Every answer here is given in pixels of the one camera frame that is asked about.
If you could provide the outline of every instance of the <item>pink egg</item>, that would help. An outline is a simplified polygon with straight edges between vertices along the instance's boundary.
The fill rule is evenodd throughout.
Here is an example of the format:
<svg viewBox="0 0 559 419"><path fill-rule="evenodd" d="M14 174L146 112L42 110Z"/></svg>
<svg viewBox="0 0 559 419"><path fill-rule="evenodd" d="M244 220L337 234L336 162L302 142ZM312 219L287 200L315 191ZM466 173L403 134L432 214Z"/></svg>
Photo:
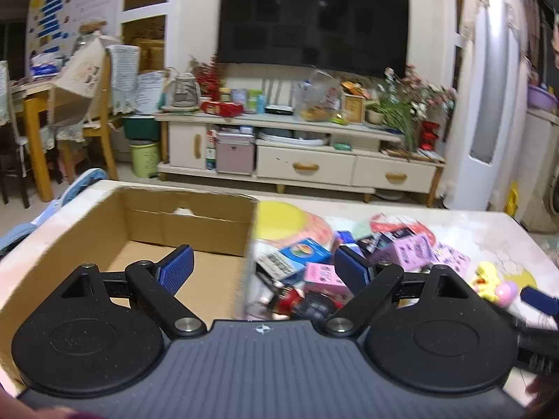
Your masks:
<svg viewBox="0 0 559 419"><path fill-rule="evenodd" d="M495 287L495 295L499 298L497 304L501 307L511 305L518 294L518 286L515 282L507 280Z"/></svg>

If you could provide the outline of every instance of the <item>metal screw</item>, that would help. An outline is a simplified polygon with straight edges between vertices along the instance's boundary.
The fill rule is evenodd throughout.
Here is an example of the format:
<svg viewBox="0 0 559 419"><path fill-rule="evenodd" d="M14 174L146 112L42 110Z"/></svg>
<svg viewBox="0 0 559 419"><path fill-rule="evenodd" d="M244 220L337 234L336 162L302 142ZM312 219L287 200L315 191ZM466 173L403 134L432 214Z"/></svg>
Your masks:
<svg viewBox="0 0 559 419"><path fill-rule="evenodd" d="M202 327L202 322L197 318L179 318L175 321L175 328L183 332L194 332Z"/></svg>
<svg viewBox="0 0 559 419"><path fill-rule="evenodd" d="M326 322L326 327L333 333L348 332L353 328L353 323L348 318L332 318Z"/></svg>

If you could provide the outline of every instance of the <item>washing machine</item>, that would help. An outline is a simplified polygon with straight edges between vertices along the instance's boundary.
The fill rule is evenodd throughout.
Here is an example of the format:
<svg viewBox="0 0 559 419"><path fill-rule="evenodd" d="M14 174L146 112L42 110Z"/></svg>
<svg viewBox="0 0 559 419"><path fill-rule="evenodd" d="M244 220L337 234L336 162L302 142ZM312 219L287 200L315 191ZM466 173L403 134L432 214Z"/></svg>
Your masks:
<svg viewBox="0 0 559 419"><path fill-rule="evenodd" d="M530 232L559 232L559 117L528 109L519 154L515 219Z"/></svg>

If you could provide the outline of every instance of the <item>television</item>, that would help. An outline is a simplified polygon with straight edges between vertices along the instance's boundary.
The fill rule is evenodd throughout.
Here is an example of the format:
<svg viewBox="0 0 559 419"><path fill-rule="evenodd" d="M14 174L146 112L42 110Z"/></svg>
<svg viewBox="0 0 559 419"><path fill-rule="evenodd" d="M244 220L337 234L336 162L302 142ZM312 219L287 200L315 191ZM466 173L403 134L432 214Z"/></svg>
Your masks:
<svg viewBox="0 0 559 419"><path fill-rule="evenodd" d="M220 63L405 72L409 0L222 0Z"/></svg>

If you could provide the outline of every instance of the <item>whiteboard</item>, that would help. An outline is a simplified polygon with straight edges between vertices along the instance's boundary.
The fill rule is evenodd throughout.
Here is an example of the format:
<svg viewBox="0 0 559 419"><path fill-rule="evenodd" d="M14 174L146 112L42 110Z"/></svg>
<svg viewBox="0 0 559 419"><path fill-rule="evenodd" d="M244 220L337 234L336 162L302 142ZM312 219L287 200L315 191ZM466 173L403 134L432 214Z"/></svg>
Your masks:
<svg viewBox="0 0 559 419"><path fill-rule="evenodd" d="M120 0L30 0L27 12L26 69L38 53L54 52L69 57L83 22L96 18L106 20L103 30L117 34L117 14Z"/></svg>

